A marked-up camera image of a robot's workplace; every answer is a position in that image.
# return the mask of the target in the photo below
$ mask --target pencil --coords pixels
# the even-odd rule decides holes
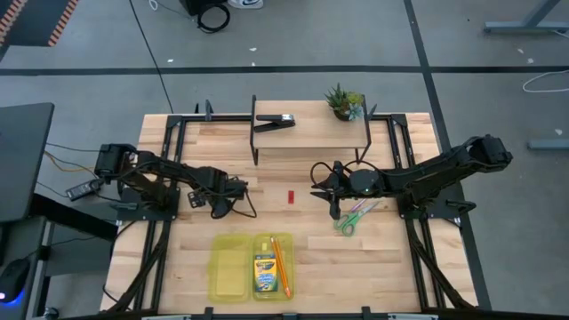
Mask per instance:
[[[290,299],[292,293],[291,289],[288,287],[288,281],[286,280],[285,264],[281,254],[281,246],[278,244],[278,240],[276,240],[276,237],[274,236],[270,238],[270,242],[273,244],[273,251],[276,255],[276,267],[278,268],[278,272],[281,274],[281,279],[283,280],[284,293],[286,294],[286,298]]]

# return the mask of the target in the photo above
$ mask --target plant pot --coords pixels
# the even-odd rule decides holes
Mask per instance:
[[[336,110],[334,110],[334,115],[341,121],[349,121],[349,115],[344,115]]]

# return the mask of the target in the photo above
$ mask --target scissors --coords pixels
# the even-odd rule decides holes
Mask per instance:
[[[362,204],[364,204],[365,200],[362,200],[359,204],[357,204],[354,208],[352,208],[351,213],[344,214],[340,217],[339,220],[334,222],[334,228],[336,230],[341,230],[341,233],[344,236],[353,236],[354,231],[356,231],[356,223],[364,216],[364,214],[368,213],[371,209],[373,209],[378,203],[375,202],[366,206],[364,209],[357,210]]]

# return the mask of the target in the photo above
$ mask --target floor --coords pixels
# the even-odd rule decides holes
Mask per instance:
[[[246,112],[252,94],[260,99],[317,100],[341,82],[364,92],[368,104],[378,104],[377,111],[436,114],[437,100],[419,68],[405,3],[413,5],[431,67],[534,68],[535,73],[432,77],[453,145],[491,133],[514,155],[506,171],[463,181],[466,199],[478,204],[470,217],[493,309],[569,315],[569,256],[564,250],[569,244],[569,157],[566,152],[525,147],[531,138],[569,134],[569,92],[521,90],[524,81],[541,72],[540,66],[569,65],[569,39],[555,34],[487,35],[481,28],[487,20],[519,20],[538,0],[354,0],[350,5],[341,0],[265,0],[259,11],[231,9],[228,28],[215,35],[200,32],[192,19],[174,12],[153,12],[146,0],[132,1],[157,64],[167,70],[164,85],[176,113],[193,112],[205,99],[217,113]],[[160,1],[181,10],[177,0]],[[565,1],[548,18],[567,16]],[[345,68],[239,73],[254,70],[252,66],[338,65]],[[415,68],[381,72],[386,69],[358,66]],[[0,61],[1,104],[53,102],[53,143],[75,148],[134,144],[143,115],[170,112],[158,76],[133,75],[136,68],[153,67],[127,0],[81,0],[57,46],[13,46],[5,53]],[[2,74],[4,69],[29,68],[39,69],[40,75],[57,69],[62,76]],[[78,68],[118,71],[86,76]],[[559,76],[536,86],[567,83],[567,76]],[[96,158],[95,153],[49,149],[84,165],[93,165]],[[87,179],[88,173],[59,172],[49,161],[43,162],[39,175],[39,181],[60,192]],[[115,196],[113,191],[105,188],[103,194]],[[36,192],[68,204],[45,188]],[[77,235],[58,229],[55,236]],[[107,244],[73,245],[74,250],[61,246],[61,259],[81,260],[82,252],[97,253],[89,256],[92,264],[85,273],[53,278],[48,305],[59,308],[62,316],[96,312],[107,273]],[[69,296],[74,303],[66,299]]]

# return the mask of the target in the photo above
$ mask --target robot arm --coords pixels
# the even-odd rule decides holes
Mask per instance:
[[[134,157],[137,164],[132,164]],[[215,219],[227,215],[236,200],[247,193],[247,182],[230,179],[222,170],[207,166],[194,168],[163,159],[149,151],[139,151],[127,144],[108,144],[100,147],[95,174],[107,184],[117,180],[140,193],[145,202],[164,210],[171,200],[168,187],[161,181],[151,181],[144,174],[186,183],[193,188],[188,194],[192,208],[208,203]]]
[[[501,171],[511,160],[512,155],[501,140],[486,135],[470,138],[440,156],[406,169],[378,169],[366,163],[372,169],[352,171],[348,166],[355,161],[346,165],[335,161],[328,178],[316,183],[314,169],[324,164],[317,163],[312,167],[310,177],[314,183],[312,188],[322,191],[311,194],[330,203],[330,215],[335,220],[340,218],[340,200],[347,198],[404,195],[408,204],[425,207],[442,189],[475,172]]]

